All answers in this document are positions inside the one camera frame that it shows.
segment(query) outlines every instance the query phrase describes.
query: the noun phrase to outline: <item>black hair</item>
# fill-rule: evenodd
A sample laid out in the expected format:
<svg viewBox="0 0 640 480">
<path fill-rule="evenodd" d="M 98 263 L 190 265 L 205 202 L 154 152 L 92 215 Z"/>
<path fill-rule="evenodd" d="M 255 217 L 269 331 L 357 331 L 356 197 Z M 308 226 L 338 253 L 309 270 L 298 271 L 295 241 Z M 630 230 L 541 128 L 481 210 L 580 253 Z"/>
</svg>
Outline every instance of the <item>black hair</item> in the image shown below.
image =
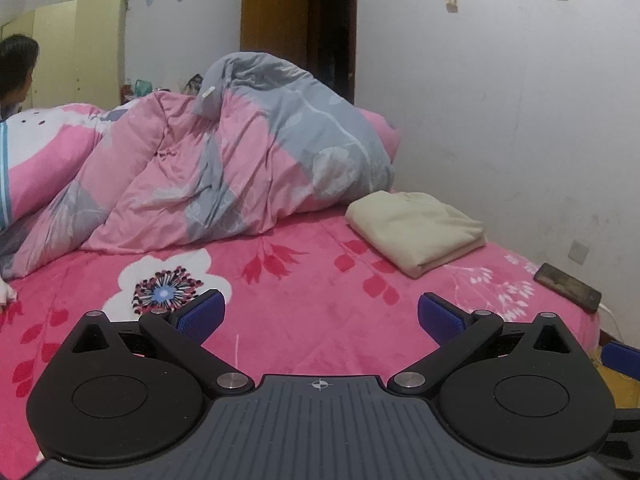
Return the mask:
<svg viewBox="0 0 640 480">
<path fill-rule="evenodd" d="M 38 42 L 21 34 L 0 41 L 0 99 L 24 86 L 39 53 Z"/>
</svg>

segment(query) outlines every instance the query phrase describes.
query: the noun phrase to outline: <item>pink and gray comforter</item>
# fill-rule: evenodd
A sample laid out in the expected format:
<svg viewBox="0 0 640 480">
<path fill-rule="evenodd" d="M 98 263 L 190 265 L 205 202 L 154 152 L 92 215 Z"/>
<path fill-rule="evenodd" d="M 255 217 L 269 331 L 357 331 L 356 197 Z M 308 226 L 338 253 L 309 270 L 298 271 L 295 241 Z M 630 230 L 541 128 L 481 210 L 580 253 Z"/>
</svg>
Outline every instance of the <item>pink and gray comforter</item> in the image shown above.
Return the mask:
<svg viewBox="0 0 640 480">
<path fill-rule="evenodd" d="M 268 54 L 219 60 L 195 102 L 155 92 L 128 109 L 86 113 L 96 124 L 87 135 L 99 142 L 75 177 L 49 205 L 0 233 L 5 279 L 77 248 L 133 254 L 260 234 L 279 218 L 351 202 L 393 181 L 362 113 Z M 5 134 L 10 140 L 11 126 Z M 33 183 L 41 185 L 42 176 Z"/>
</svg>

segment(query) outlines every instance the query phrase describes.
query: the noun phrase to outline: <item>folded cloth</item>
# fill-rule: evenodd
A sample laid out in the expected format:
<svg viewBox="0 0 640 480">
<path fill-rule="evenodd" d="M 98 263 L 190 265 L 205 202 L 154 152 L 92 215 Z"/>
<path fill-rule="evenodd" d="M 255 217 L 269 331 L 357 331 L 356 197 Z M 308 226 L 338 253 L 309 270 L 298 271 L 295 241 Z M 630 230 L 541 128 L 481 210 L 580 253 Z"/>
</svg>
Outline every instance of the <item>folded cloth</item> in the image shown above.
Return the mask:
<svg viewBox="0 0 640 480">
<path fill-rule="evenodd" d="M 353 202 L 346 218 L 411 278 L 486 244 L 484 224 L 425 193 L 379 191 Z"/>
</svg>

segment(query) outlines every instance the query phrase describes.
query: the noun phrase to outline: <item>gray ribbed surface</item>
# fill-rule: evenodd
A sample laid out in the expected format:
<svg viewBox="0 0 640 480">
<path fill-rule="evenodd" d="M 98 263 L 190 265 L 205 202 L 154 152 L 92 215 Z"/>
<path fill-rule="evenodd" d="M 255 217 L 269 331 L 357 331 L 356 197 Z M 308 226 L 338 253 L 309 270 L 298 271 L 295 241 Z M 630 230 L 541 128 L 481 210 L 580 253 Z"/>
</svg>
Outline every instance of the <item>gray ribbed surface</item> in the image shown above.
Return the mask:
<svg viewBox="0 0 640 480">
<path fill-rule="evenodd" d="M 196 433 L 152 462 L 82 471 L 47 463 L 30 478 L 154 480 L 515 480 L 617 478 L 591 458 L 523 468 L 478 456 L 451 438 L 428 405 L 384 392 L 376 378 L 268 376 L 218 400 Z"/>
</svg>

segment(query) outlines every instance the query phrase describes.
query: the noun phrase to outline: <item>circular pad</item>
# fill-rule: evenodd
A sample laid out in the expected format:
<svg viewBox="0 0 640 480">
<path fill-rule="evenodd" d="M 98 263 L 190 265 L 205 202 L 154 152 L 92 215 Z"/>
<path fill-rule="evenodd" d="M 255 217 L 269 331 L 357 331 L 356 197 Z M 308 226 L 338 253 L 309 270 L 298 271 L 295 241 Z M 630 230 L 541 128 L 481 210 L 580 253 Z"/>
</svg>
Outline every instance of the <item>circular pad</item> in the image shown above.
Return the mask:
<svg viewBox="0 0 640 480">
<path fill-rule="evenodd" d="M 460 439 L 514 462 L 563 462 L 597 450 L 615 405 L 597 372 L 567 355 L 511 354 L 460 368 L 442 385 L 440 413 Z M 580 378 L 590 371 L 585 387 Z"/>
<path fill-rule="evenodd" d="M 495 386 L 494 397 L 505 410 L 521 416 L 555 415 L 569 403 L 569 394 L 562 384 L 536 375 L 500 381 Z"/>
<path fill-rule="evenodd" d="M 85 415 L 115 418 L 135 412 L 146 401 L 145 383 L 123 375 L 89 379 L 78 386 L 73 403 Z"/>
<path fill-rule="evenodd" d="M 102 352 L 72 354 L 76 366 L 46 369 L 32 392 L 28 420 L 47 453 L 84 466 L 125 465 L 171 447 L 196 426 L 204 398 L 191 374 Z"/>
</svg>

